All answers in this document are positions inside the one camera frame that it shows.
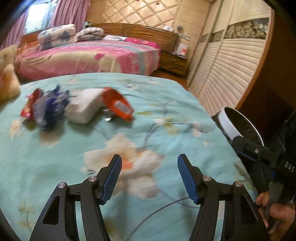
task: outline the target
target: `pink curtain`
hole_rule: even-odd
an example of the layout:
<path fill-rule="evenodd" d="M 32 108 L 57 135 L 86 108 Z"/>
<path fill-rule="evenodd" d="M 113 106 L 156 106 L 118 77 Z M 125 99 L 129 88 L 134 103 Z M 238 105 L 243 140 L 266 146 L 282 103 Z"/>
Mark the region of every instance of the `pink curtain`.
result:
<path fill-rule="evenodd" d="M 7 35 L 7 38 L 5 39 L 2 46 L 0 47 L 0 50 L 14 44 L 19 46 L 20 41 L 22 40 L 22 37 L 25 34 L 25 25 L 27 21 L 28 12 L 29 10 L 23 13 L 23 15 L 14 24 L 9 34 Z"/>
<path fill-rule="evenodd" d="M 48 28 L 73 23 L 77 31 L 82 30 L 89 5 L 90 0 L 59 0 Z"/>

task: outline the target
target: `hand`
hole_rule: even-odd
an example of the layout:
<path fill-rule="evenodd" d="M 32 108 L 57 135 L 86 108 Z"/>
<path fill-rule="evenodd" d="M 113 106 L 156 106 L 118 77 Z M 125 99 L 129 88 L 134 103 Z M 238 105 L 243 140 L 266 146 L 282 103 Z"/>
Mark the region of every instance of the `hand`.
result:
<path fill-rule="evenodd" d="M 268 202 L 269 192 L 261 193 L 256 199 L 256 204 L 259 206 L 266 207 Z M 261 217 L 263 218 L 266 227 L 268 227 L 268 222 L 264 217 L 264 210 L 265 208 L 260 208 L 259 212 Z M 292 202 L 289 206 L 285 206 L 282 204 L 274 203 L 270 207 L 269 213 L 273 218 L 279 219 L 281 221 L 275 230 L 270 231 L 271 241 L 279 241 L 287 232 L 294 220 L 295 204 L 294 202 Z"/>

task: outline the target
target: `louvered door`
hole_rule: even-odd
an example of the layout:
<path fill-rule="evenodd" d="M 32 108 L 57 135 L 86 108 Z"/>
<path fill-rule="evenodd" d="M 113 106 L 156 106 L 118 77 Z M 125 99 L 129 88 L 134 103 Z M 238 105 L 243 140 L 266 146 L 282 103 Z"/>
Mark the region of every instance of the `louvered door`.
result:
<path fill-rule="evenodd" d="M 202 30 L 202 34 L 199 40 L 199 43 L 197 44 L 195 53 L 193 54 L 192 60 L 190 62 L 189 66 L 189 73 L 187 77 L 187 84 L 190 85 L 192 82 L 193 76 L 196 74 L 197 66 L 200 61 L 200 57 L 202 56 L 202 53 L 207 45 L 207 40 L 210 37 L 210 32 L 213 29 L 213 25 L 217 16 L 217 13 L 219 11 L 221 0 L 216 0 L 209 11 L 207 21 L 205 23 L 205 26 Z"/>
<path fill-rule="evenodd" d="M 205 49 L 203 58 L 199 63 L 198 70 L 190 86 L 190 92 L 196 97 L 199 97 L 199 94 L 205 84 L 205 81 L 209 75 L 209 72 L 218 53 L 221 44 L 221 38 L 224 34 L 224 30 L 228 24 L 228 20 L 231 14 L 233 1 L 234 0 L 223 1 L 215 27 L 213 28 L 209 36 L 209 43 Z"/>
<path fill-rule="evenodd" d="M 263 0 L 234 1 L 227 28 L 218 46 L 215 45 L 212 65 L 208 66 L 206 50 L 191 86 L 195 90 L 192 93 L 210 115 L 223 106 L 236 107 L 247 89 L 265 47 L 270 14 L 271 9 Z"/>

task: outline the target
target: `red snack bag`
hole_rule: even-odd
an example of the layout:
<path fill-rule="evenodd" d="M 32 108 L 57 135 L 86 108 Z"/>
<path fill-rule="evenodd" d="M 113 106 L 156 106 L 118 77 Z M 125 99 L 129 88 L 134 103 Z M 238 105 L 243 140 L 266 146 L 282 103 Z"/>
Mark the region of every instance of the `red snack bag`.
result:
<path fill-rule="evenodd" d="M 33 104 L 42 96 L 42 90 L 36 89 L 34 92 L 27 97 L 29 98 L 27 103 L 25 104 L 24 108 L 22 109 L 22 112 L 20 113 L 21 117 L 24 117 L 28 120 L 34 119 L 34 110 L 33 110 Z"/>
<path fill-rule="evenodd" d="M 104 103 L 115 115 L 127 122 L 133 120 L 133 108 L 117 90 L 105 87 L 102 93 L 102 98 Z"/>

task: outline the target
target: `drawer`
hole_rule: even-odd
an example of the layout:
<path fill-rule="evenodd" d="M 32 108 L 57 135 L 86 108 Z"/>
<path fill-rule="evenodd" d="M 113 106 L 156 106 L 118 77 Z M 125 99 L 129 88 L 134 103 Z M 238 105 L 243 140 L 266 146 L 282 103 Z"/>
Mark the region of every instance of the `drawer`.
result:
<path fill-rule="evenodd" d="M 181 66 L 183 68 L 186 68 L 187 60 L 185 58 L 177 57 L 171 54 L 162 53 L 161 60 L 166 61 L 168 63 Z"/>
<path fill-rule="evenodd" d="M 162 69 L 166 69 L 166 70 L 169 70 L 171 72 L 174 72 L 176 74 L 181 74 L 181 75 L 184 75 L 184 72 L 185 72 L 184 67 L 180 67 L 178 65 L 171 64 L 170 62 L 166 62 L 166 61 L 163 61 L 163 60 L 160 61 L 159 67 L 162 68 Z"/>

